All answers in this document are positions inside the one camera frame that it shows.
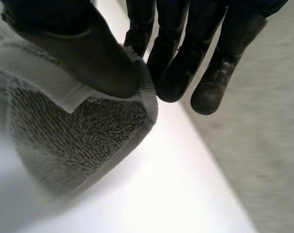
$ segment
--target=gloved hand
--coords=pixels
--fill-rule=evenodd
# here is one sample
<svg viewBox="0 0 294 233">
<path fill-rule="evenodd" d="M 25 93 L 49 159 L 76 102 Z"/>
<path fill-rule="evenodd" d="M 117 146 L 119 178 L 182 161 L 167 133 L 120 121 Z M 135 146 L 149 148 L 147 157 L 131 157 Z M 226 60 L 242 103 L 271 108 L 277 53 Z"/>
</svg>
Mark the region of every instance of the gloved hand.
<svg viewBox="0 0 294 233">
<path fill-rule="evenodd" d="M 56 58 L 73 78 L 123 99 L 139 89 L 134 64 L 90 0 L 1 1 L 4 21 Z"/>
<path fill-rule="evenodd" d="M 150 41 L 155 8 L 159 34 L 147 65 L 159 98 L 178 101 L 196 74 L 224 18 L 210 64 L 191 98 L 192 108 L 214 113 L 244 50 L 265 27 L 266 17 L 287 0 L 126 0 L 131 20 L 125 46 L 143 56 Z M 177 55 L 187 12 L 186 36 Z"/>
</svg>

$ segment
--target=fingertip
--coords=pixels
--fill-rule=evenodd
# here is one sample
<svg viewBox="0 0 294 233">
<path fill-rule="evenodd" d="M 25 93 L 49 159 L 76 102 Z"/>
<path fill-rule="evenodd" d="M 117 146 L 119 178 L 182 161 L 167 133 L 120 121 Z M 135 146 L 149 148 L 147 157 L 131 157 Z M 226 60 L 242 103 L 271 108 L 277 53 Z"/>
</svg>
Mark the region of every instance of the fingertip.
<svg viewBox="0 0 294 233">
<path fill-rule="evenodd" d="M 176 70 L 169 69 L 163 73 L 155 85 L 157 96 L 168 103 L 179 101 L 188 87 L 188 77 Z"/>
<path fill-rule="evenodd" d="M 217 85 L 202 83 L 194 91 L 190 104 L 195 112 L 208 116 L 217 111 L 221 99 L 220 89 Z"/>
</svg>

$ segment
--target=gray carpet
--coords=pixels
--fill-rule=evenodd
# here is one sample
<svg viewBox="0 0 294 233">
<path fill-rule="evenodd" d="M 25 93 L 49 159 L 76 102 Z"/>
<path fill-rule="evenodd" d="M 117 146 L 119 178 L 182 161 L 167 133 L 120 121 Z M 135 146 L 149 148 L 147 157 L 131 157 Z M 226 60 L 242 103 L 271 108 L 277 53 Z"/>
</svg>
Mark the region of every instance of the gray carpet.
<svg viewBox="0 0 294 233">
<path fill-rule="evenodd" d="M 219 110 L 200 116 L 190 97 L 218 36 L 182 103 L 260 232 L 294 233 L 294 0 L 248 47 Z"/>
</svg>

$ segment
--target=gray towel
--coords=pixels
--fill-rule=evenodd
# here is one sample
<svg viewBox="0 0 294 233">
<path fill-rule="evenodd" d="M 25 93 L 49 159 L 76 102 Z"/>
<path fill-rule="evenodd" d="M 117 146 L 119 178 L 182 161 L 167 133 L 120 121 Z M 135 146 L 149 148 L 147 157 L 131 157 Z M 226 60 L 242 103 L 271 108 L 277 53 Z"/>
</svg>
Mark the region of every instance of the gray towel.
<svg viewBox="0 0 294 233">
<path fill-rule="evenodd" d="M 146 64 L 131 57 L 141 75 L 140 90 L 129 100 L 112 98 L 74 80 L 0 18 L 0 90 L 8 101 L 8 129 L 25 168 L 49 196 L 72 200 L 154 126 L 158 104 L 152 80 Z"/>
</svg>

